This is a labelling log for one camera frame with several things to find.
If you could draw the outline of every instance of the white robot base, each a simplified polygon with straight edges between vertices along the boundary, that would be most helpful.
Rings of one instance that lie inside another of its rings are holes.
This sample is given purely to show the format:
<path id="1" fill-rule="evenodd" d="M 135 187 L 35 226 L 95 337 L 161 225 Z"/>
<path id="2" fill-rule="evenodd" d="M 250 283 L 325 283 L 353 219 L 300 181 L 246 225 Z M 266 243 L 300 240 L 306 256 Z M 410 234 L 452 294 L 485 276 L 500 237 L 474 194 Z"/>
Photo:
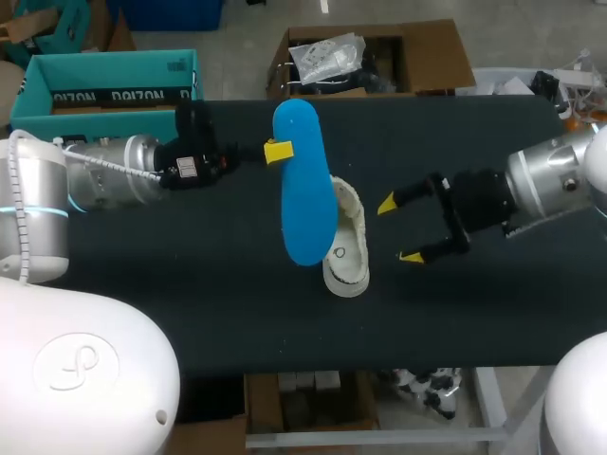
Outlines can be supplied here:
<path id="1" fill-rule="evenodd" d="M 0 453 L 162 452 L 179 370 L 135 308 L 0 277 L 0 365 Z"/>

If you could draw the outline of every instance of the plastic bag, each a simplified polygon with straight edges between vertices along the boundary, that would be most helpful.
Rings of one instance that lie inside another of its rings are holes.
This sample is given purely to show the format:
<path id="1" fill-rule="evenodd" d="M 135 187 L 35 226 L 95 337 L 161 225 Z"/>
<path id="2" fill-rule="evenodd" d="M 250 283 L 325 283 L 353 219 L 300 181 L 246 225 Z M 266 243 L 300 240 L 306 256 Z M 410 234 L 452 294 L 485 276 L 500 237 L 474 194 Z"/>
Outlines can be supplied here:
<path id="1" fill-rule="evenodd" d="M 290 47 L 302 85 L 323 81 L 361 68 L 365 43 L 354 33 L 323 40 L 313 45 Z"/>

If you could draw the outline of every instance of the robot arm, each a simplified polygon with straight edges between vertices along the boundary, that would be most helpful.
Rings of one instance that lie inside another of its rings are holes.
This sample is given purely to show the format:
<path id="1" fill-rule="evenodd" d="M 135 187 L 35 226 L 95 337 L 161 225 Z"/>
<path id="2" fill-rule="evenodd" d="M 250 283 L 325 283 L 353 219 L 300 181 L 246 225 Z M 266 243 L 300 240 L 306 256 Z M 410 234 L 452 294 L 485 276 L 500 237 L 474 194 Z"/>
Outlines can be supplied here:
<path id="1" fill-rule="evenodd" d="M 503 171 L 464 171 L 451 180 L 432 173 L 422 182 L 391 192 L 377 213 L 435 195 L 451 236 L 399 256 L 401 261 L 429 264 L 452 253 L 468 252 L 469 235 L 493 226 L 501 226 L 504 235 L 510 237 L 592 204 L 606 214 L 605 170 L 607 128 L 599 130 L 593 124 L 592 129 L 510 155 Z"/>

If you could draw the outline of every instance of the metal cylinder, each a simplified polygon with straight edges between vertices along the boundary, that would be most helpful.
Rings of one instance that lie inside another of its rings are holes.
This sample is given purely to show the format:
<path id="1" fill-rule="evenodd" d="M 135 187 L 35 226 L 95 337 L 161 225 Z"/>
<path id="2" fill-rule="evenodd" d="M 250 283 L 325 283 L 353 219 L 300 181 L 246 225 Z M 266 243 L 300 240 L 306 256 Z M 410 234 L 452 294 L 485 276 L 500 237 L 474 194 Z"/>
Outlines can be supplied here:
<path id="1" fill-rule="evenodd" d="M 581 164 L 594 135 L 586 129 L 512 154 L 506 179 L 518 211 L 538 221 L 587 207 L 590 199 Z"/>
<path id="2" fill-rule="evenodd" d="M 29 281 L 45 282 L 67 270 L 67 175 L 53 144 L 18 139 L 18 173 L 26 209 Z M 21 247 L 9 179 L 9 141 L 0 141 L 0 276 L 19 278 Z"/>
<path id="3" fill-rule="evenodd" d="M 157 140 L 149 136 L 131 136 L 72 145 L 69 150 L 125 168 L 154 172 L 157 144 Z M 67 175 L 70 204 L 78 211 L 147 205 L 162 199 L 167 193 L 157 182 L 72 158 L 67 159 Z"/>

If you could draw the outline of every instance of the box lid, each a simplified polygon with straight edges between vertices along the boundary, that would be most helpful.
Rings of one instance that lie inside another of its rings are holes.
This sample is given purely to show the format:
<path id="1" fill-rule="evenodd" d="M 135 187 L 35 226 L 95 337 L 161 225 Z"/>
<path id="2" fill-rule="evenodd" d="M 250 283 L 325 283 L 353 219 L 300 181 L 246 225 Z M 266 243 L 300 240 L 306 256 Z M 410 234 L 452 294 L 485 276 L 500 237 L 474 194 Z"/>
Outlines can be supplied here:
<path id="1" fill-rule="evenodd" d="M 400 28 L 412 92 L 476 85 L 452 19 L 402 24 Z"/>

